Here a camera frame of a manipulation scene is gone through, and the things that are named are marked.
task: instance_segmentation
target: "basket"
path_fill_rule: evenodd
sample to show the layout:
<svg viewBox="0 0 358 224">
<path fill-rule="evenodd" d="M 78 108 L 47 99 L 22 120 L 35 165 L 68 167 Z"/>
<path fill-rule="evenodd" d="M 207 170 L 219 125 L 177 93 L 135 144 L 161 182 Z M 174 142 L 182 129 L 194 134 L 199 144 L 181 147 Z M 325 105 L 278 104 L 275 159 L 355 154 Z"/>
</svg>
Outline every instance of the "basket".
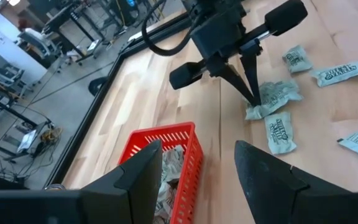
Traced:
<svg viewBox="0 0 358 224">
<path fill-rule="evenodd" d="M 160 139 L 163 151 L 181 145 L 185 150 L 185 161 L 180 175 L 177 195 L 170 224 L 190 224 L 200 181 L 203 150 L 192 122 L 134 131 L 122 152 L 119 164 L 127 161 L 150 142 Z"/>
</svg>

